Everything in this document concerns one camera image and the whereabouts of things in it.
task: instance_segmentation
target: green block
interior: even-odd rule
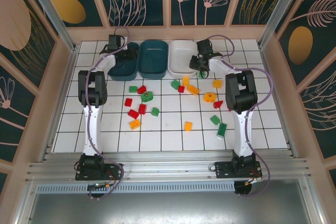
[[[225,134],[225,131],[226,131],[226,124],[225,123],[221,123],[219,125],[219,129],[218,129],[218,132],[217,132],[217,136],[219,137],[224,137],[224,134]]]
[[[177,80],[173,80],[173,82],[172,82],[172,87],[174,88],[174,89],[178,89],[179,88],[179,86],[180,86],[181,84],[180,84],[180,82],[179,81],[177,81]]]
[[[198,77],[204,79],[206,77],[206,73],[205,72],[199,72]]]
[[[142,102],[149,102],[153,100],[153,93],[151,91],[144,92],[141,94],[141,101]]]
[[[158,108],[153,108],[153,109],[152,109],[152,115],[153,115],[153,116],[158,116],[158,115],[159,115],[159,112],[160,112],[160,111],[159,111]]]
[[[210,118],[210,120],[212,121],[213,124],[217,125],[218,123],[220,123],[220,119],[214,115],[212,118]]]
[[[136,93],[138,91],[138,87],[137,86],[130,86],[129,92],[130,93]]]

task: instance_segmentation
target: dark teal bin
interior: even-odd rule
[[[139,45],[137,43],[130,42],[128,47],[135,48],[139,51]],[[115,66],[108,72],[108,75],[115,81],[132,81],[137,75],[137,63],[138,59],[116,62]]]
[[[162,79],[167,71],[168,44],[162,40],[146,40],[140,45],[138,71],[145,79]]]

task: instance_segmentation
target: red block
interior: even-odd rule
[[[179,91],[180,93],[183,93],[183,92],[184,92],[184,86],[179,86],[179,87],[178,87],[178,91]]]
[[[223,104],[223,101],[214,102],[214,108],[218,109],[222,106],[222,104]]]
[[[138,94],[143,94],[146,91],[147,91],[147,89],[146,89],[145,86],[141,86],[141,87],[138,88]]]
[[[125,101],[125,106],[126,107],[130,107],[130,106],[132,106],[132,99],[131,98],[126,98],[126,101]]]
[[[145,113],[146,113],[146,105],[145,104],[140,104],[139,114],[145,115]]]
[[[130,110],[130,112],[128,112],[128,115],[134,119],[137,119],[139,116],[139,113],[137,111],[134,110]]]

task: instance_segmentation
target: white bowl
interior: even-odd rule
[[[168,70],[175,79],[194,77],[197,70],[191,69],[189,63],[192,55],[197,55],[197,44],[190,40],[174,40],[169,44]]]

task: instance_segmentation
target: yellow cube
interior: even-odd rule
[[[222,80],[214,80],[214,84],[212,85],[215,89],[220,89],[222,87]]]
[[[203,100],[205,102],[215,102],[216,101],[216,94],[215,93],[205,93]]]
[[[189,77],[183,77],[182,79],[182,85],[185,87],[188,87],[189,85]]]
[[[197,95],[200,91],[199,89],[197,89],[196,87],[192,86],[192,85],[189,85],[187,87],[187,90],[191,93],[191,94],[194,94],[194,95]]]
[[[130,122],[130,126],[131,126],[131,129],[134,130],[134,129],[140,127],[141,124],[140,124],[139,120],[134,120],[133,122]]]
[[[185,122],[184,130],[185,131],[191,131],[191,127],[192,126],[193,126],[193,123],[191,123],[191,122]]]

